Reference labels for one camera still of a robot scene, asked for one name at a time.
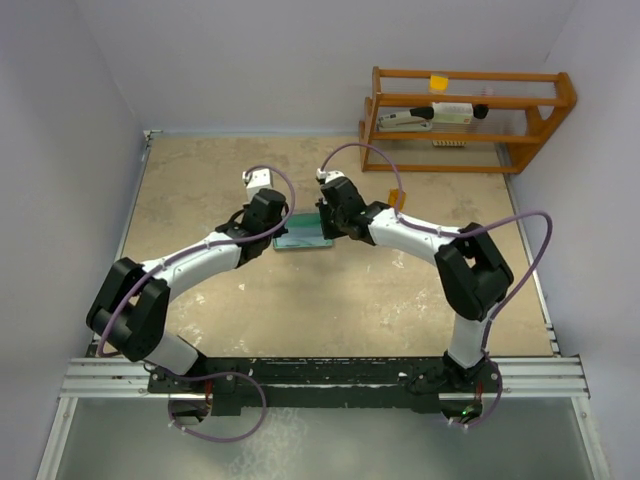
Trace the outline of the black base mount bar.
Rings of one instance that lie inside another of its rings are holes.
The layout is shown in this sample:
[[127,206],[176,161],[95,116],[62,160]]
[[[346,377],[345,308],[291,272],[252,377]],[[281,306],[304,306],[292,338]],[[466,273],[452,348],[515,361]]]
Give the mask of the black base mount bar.
[[245,408],[406,409],[474,416],[502,379],[487,358],[464,369],[441,357],[201,357],[185,377],[151,369],[155,394],[202,396],[213,416]]

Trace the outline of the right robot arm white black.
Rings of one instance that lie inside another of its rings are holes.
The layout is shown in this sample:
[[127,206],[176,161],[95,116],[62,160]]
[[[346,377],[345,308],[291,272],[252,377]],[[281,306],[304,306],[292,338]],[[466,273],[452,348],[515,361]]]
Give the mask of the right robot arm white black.
[[322,198],[316,206],[323,235],[348,237],[371,246],[399,250],[434,266],[449,307],[455,312],[454,330],[442,358],[446,383],[467,391],[487,365],[486,343],[491,315],[506,299],[514,281],[506,260],[480,226],[442,227],[410,218],[403,223],[394,208],[366,203],[354,183],[340,171],[319,170],[316,180]]

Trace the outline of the light blue cleaning cloth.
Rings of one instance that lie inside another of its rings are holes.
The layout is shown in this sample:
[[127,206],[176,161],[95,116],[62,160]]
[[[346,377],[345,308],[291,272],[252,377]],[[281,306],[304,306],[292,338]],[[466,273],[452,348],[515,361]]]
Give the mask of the light blue cleaning cloth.
[[294,238],[323,238],[321,223],[317,218],[294,218],[287,223],[289,234]]

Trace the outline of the grey-brown glasses case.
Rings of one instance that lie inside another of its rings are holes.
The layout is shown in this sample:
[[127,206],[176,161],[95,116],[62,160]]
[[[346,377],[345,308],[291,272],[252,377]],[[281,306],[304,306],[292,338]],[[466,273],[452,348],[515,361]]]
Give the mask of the grey-brown glasses case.
[[333,241],[325,239],[318,212],[295,213],[287,221],[287,232],[273,240],[275,251],[322,249],[333,246]]

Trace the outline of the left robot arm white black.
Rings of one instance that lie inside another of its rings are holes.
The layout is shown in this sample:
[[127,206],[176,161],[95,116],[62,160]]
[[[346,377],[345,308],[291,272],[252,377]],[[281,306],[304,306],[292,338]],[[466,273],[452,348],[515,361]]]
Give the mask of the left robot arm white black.
[[86,318],[87,326],[132,362],[171,371],[184,392],[202,387],[204,356],[166,330],[170,303],[201,282],[259,257],[284,234],[290,212],[280,192],[263,188],[229,221],[203,240],[167,257],[137,263],[128,257],[110,268]]

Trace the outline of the white stapler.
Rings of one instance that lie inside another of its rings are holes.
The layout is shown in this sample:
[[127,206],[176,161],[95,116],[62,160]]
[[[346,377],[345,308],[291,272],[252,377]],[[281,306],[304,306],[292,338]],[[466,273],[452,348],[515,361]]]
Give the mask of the white stapler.
[[433,117],[432,107],[416,107],[380,116],[376,127],[379,132],[430,131]]

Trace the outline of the staples strip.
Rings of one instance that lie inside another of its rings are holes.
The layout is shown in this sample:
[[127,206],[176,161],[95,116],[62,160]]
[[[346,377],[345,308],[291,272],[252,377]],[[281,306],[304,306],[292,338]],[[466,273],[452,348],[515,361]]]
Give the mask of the staples strip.
[[467,142],[455,140],[433,140],[432,145],[437,148],[464,148],[466,147]]

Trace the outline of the orange sunglasses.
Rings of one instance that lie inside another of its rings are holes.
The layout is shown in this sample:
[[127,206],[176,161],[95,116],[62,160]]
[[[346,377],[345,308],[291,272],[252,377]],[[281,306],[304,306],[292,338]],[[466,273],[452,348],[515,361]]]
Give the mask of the orange sunglasses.
[[399,188],[393,188],[389,190],[387,203],[391,207],[394,207],[398,211],[401,211],[404,208],[405,201],[406,201],[405,191]]

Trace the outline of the wooden shelf rack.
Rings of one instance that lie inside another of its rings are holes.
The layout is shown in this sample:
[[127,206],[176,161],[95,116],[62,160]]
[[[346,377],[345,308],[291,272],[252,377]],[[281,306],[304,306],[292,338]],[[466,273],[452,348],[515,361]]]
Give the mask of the wooden shelf rack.
[[519,174],[578,101],[566,72],[517,73],[374,67],[358,127],[374,141],[429,141],[437,148],[470,143],[502,147],[499,166],[403,164],[409,172]]

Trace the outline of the yellow sticky note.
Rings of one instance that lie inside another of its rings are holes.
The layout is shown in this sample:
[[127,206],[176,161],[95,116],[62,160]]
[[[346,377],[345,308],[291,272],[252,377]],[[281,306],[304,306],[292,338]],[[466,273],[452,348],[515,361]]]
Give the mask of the yellow sticky note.
[[429,77],[429,92],[432,94],[445,94],[449,85],[449,78],[444,74],[432,74]]

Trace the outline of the black round knob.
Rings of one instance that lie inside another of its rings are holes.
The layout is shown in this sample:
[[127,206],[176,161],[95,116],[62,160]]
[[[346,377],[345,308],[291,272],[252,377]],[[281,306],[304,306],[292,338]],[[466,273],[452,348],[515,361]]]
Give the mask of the black round knob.
[[485,119],[489,113],[489,107],[486,104],[475,104],[473,106],[473,117],[478,120]]

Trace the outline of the white red box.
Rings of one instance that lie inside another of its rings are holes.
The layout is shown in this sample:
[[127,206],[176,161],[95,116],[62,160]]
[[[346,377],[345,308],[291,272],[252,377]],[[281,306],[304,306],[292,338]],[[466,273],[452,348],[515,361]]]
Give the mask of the white red box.
[[468,125],[474,118],[471,103],[434,102],[432,108],[435,123]]

